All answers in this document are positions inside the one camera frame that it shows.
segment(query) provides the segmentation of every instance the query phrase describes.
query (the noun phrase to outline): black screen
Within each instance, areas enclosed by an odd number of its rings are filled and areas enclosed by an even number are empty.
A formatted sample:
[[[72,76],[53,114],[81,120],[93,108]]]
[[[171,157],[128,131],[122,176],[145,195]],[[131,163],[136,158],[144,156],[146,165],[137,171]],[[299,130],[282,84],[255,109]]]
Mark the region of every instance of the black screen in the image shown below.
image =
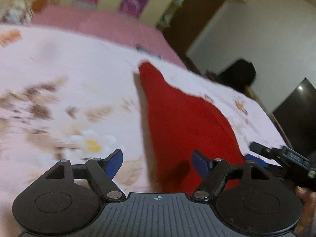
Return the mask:
[[[296,152],[308,156],[316,151],[316,89],[308,79],[273,114]]]

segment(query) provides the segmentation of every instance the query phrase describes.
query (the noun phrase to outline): red fabric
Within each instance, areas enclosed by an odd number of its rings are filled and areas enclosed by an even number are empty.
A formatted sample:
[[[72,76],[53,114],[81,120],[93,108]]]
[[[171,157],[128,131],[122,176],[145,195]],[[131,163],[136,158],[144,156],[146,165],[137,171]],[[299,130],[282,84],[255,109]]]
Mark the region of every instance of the red fabric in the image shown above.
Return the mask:
[[[230,124],[214,105],[171,87],[149,62],[139,72],[163,192],[191,193],[202,182],[191,165],[193,150],[231,164],[245,162]]]

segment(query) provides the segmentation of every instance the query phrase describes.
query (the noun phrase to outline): orange object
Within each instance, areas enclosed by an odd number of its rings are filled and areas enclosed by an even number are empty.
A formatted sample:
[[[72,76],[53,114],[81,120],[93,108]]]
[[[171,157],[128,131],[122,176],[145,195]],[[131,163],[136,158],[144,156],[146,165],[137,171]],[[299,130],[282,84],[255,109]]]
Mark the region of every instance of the orange object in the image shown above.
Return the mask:
[[[48,4],[48,0],[35,0],[31,6],[32,11],[34,13],[41,12],[46,7],[47,4]]]
[[[6,47],[21,38],[21,33],[17,29],[11,30],[9,33],[0,34],[0,46]]]

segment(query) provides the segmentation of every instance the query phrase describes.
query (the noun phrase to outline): pink blanket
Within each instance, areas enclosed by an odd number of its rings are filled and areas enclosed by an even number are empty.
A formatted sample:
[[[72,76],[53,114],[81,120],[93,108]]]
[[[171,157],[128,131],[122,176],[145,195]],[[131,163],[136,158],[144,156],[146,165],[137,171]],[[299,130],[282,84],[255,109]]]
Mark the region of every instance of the pink blanket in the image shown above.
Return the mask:
[[[49,4],[42,13],[33,16],[32,23],[93,35],[130,47],[140,44],[164,60],[186,68],[159,30],[117,14]]]

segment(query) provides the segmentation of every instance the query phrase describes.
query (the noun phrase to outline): door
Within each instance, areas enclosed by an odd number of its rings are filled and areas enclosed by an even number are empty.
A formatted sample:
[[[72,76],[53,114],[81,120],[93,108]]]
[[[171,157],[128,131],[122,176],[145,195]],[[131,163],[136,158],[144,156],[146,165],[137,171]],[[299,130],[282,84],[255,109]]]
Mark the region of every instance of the door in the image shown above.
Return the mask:
[[[180,58],[222,6],[225,0],[184,0],[182,7],[174,14],[170,28],[163,31],[169,45]]]

